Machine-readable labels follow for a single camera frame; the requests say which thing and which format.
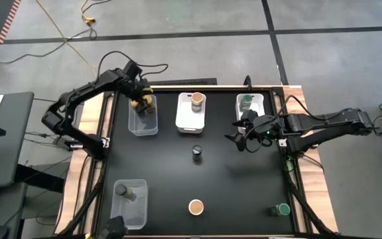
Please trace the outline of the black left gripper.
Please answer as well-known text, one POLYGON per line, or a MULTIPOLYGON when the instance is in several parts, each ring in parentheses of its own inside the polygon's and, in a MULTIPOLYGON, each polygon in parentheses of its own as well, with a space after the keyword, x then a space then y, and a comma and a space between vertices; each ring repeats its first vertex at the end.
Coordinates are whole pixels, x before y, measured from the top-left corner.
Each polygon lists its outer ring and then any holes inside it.
POLYGON ((121 82, 121 93, 132 100, 137 100, 135 101, 135 111, 137 114, 142 114, 145 111, 145 100, 142 98, 144 95, 151 94, 152 107, 156 108, 157 106, 156 96, 143 90, 148 87, 151 88, 146 78, 140 78, 139 80, 128 78, 121 82))

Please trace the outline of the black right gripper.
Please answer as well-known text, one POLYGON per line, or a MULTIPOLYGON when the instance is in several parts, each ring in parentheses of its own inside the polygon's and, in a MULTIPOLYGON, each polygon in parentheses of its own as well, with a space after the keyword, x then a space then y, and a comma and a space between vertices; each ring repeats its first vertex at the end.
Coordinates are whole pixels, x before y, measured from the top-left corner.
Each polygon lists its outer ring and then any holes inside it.
POLYGON ((233 122, 233 126, 245 128, 244 135, 242 133, 235 133, 231 135, 224 135, 225 138, 235 143, 238 151, 244 151, 246 148, 247 139, 274 139, 282 138, 282 131, 284 124, 281 116, 276 115, 261 115, 254 110, 244 111, 242 119, 233 122))

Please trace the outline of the green-lid spice jar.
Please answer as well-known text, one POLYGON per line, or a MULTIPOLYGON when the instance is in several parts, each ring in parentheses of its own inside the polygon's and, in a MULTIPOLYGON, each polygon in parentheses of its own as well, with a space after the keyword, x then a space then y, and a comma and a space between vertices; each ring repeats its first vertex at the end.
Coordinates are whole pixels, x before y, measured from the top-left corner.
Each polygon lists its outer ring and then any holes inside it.
POLYGON ((269 209, 272 216, 288 216, 291 213, 290 206, 287 203, 280 203, 269 209))
POLYGON ((252 101, 253 101, 252 95, 249 95, 249 94, 243 95, 239 103, 239 110, 241 112, 250 110, 252 101))

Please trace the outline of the tan-lid spice jar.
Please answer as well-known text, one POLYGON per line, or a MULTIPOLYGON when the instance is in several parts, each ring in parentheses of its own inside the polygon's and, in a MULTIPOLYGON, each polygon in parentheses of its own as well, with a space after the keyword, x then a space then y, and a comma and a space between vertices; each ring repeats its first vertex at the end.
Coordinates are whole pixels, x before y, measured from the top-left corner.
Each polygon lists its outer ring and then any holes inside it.
POLYGON ((199 216, 204 211, 204 203, 199 199, 193 199, 188 204, 188 211, 193 216, 199 216))
POLYGON ((201 112, 204 108, 205 95, 200 92, 194 92, 191 95, 191 108, 193 112, 201 112))

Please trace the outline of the clear plastic bin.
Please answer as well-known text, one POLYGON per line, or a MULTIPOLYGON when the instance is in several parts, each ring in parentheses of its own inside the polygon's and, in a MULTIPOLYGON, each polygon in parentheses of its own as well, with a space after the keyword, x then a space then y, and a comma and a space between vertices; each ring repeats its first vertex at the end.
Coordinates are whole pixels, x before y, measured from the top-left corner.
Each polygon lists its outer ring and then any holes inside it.
POLYGON ((140 230, 147 223, 149 189, 144 179, 119 179, 114 183, 110 218, 122 216, 128 230, 140 230), (114 193, 117 185, 124 184, 136 194, 130 201, 114 193))
POLYGON ((153 114, 137 114, 135 108, 129 100, 129 119, 128 129, 137 137, 155 135, 158 133, 158 114, 157 106, 153 114))

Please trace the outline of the white plastic bin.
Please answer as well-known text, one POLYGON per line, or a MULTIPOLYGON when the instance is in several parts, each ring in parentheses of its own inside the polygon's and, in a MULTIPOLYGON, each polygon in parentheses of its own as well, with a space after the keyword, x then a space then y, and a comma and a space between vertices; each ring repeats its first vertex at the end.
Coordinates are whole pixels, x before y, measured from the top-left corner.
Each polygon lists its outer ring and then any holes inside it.
MULTIPOLYGON (((239 110, 239 103, 243 95, 246 95, 246 94, 238 94, 236 97, 235 112, 236 112, 237 120, 240 120, 244 113, 239 110)), ((264 115, 265 114, 265 109, 263 106, 264 96, 262 94, 249 94, 249 95, 253 96, 253 101, 252 101, 250 110, 257 112, 258 116, 264 115)))
POLYGON ((180 93, 176 110, 176 127, 181 133, 199 134, 203 132, 206 116, 206 99, 201 112, 193 112, 191 108, 191 95, 193 93, 180 93))

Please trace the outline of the black ribbed bar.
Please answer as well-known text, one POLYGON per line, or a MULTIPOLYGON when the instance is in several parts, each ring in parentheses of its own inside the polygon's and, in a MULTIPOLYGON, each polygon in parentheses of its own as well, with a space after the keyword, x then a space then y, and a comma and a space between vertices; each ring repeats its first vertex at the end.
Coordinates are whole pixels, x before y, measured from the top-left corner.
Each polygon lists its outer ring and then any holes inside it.
POLYGON ((151 86, 179 86, 179 85, 217 85, 216 78, 197 78, 183 80, 152 81, 151 86))

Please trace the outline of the grey desk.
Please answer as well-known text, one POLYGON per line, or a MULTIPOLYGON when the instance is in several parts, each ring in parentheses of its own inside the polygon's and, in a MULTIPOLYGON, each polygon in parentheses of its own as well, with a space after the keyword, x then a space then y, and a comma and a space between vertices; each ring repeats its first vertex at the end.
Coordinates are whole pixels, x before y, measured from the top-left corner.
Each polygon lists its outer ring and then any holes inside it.
POLYGON ((14 183, 23 138, 27 128, 34 94, 21 92, 5 94, 0 103, 0 188, 14 183))

